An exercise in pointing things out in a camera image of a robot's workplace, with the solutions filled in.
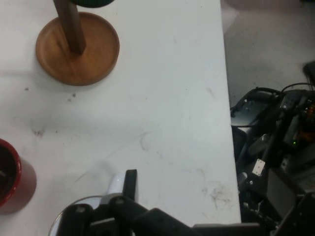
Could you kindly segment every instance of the red cup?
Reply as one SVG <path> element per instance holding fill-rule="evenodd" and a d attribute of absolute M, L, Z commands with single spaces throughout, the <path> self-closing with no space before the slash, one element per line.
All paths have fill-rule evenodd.
<path fill-rule="evenodd" d="M 21 210 L 36 189 L 34 168 L 20 158 L 14 147 L 0 139 L 0 214 Z"/>

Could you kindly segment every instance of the white table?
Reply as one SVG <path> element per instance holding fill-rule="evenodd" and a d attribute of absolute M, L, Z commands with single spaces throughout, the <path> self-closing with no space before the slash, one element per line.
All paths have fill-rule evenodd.
<path fill-rule="evenodd" d="M 0 2 L 0 137 L 38 183 L 0 235 L 45 236 L 62 209 L 137 169 L 139 202 L 182 222 L 240 222 L 219 0 L 116 0 L 84 9 L 116 29 L 113 72 L 88 87 L 35 58 L 52 0 Z"/>

